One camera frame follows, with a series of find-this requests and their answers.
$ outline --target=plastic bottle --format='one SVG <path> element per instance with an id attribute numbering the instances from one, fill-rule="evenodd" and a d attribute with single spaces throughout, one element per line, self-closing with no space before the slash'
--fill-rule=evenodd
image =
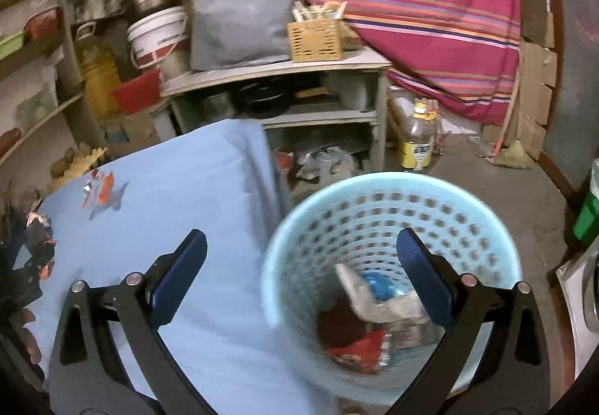
<path id="1" fill-rule="evenodd" d="M 95 29 L 93 21 L 77 29 L 75 52 L 89 106 L 96 119 L 105 122 L 119 111 L 119 104 L 110 91 L 121 85 L 121 79 L 109 46 L 94 35 Z"/>
<path id="2" fill-rule="evenodd" d="M 406 119 L 399 147 L 399 164 L 418 171 L 431 162 L 437 136 L 437 113 L 426 112 L 426 104 L 414 104 L 414 114 Z"/>

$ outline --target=red container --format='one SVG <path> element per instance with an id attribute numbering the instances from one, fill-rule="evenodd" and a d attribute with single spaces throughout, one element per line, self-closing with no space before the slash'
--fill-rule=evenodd
<path id="1" fill-rule="evenodd" d="M 160 101 L 160 69 L 148 70 L 110 93 L 129 114 L 146 109 Z"/>
<path id="2" fill-rule="evenodd" d="M 35 42 L 57 33 L 59 26 L 58 8 L 52 8 L 32 16 L 25 25 L 25 34 L 29 41 Z"/>

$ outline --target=blue gripper pad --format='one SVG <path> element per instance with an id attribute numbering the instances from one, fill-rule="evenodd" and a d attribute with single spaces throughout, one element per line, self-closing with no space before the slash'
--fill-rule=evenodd
<path id="1" fill-rule="evenodd" d="M 397 236 L 397 258 L 408 275 L 432 322 L 449 329 L 453 326 L 453 298 L 431 263 L 432 256 L 411 228 Z"/>
<path id="2" fill-rule="evenodd" d="M 179 305 L 206 260 L 208 242 L 193 229 L 173 253 L 173 263 L 152 290 L 150 323 L 164 326 L 173 320 Z"/>

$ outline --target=bag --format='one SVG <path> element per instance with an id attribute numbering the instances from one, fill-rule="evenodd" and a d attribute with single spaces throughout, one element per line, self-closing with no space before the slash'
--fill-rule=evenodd
<path id="1" fill-rule="evenodd" d="M 230 69 L 289 60 L 296 0 L 192 0 L 191 68 Z"/>

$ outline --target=red bucket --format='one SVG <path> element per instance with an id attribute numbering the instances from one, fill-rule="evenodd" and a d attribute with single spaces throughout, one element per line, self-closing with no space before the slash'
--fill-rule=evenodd
<path id="1" fill-rule="evenodd" d="M 160 69 L 148 70 L 110 93 L 129 114 L 152 106 L 160 101 Z"/>

